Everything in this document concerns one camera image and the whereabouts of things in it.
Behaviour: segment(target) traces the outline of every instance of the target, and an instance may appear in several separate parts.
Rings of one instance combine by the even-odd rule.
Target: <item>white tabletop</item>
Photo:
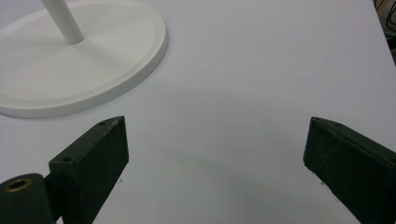
[[[84,112],[0,116],[0,181],[47,175],[93,124],[123,115],[131,160],[95,224],[359,223],[303,154],[313,116],[396,149],[396,68],[373,2],[144,2],[168,28],[160,65]],[[42,8],[2,0],[0,28]]]

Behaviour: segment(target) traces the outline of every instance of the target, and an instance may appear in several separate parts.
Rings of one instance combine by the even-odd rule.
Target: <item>white pole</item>
[[[55,21],[66,42],[77,44],[84,39],[70,9],[64,0],[41,0],[47,11]]]

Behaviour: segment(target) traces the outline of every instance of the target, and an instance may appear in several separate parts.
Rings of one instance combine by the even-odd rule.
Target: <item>wire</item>
[[[376,0],[374,0],[374,6],[375,6],[375,10],[378,10],[381,6],[382,6],[382,4],[385,2],[385,0],[382,0],[380,3],[379,3],[379,6],[377,7],[376,6]]]
[[[394,22],[392,20],[393,13],[395,12],[395,10],[396,10],[396,1],[393,3],[392,7],[390,8],[390,11],[387,16],[387,22],[386,22],[387,28],[393,32],[396,32],[395,27],[392,26],[392,25],[396,25],[396,22]]]

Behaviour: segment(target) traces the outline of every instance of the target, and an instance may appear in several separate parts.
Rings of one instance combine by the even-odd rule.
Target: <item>white round base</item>
[[[47,10],[0,30],[0,113],[48,118],[125,93],[165,54],[163,18],[135,1],[68,4],[85,39],[65,42]]]

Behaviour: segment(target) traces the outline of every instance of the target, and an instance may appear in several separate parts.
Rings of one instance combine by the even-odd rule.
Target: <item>hole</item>
[[[30,179],[30,178],[18,179],[18,180],[12,181],[8,185],[6,185],[5,191],[10,192],[10,193],[16,192],[21,189],[25,189],[30,184],[32,184],[32,179]]]
[[[73,157],[65,157],[62,161],[64,162],[70,162],[73,160]]]

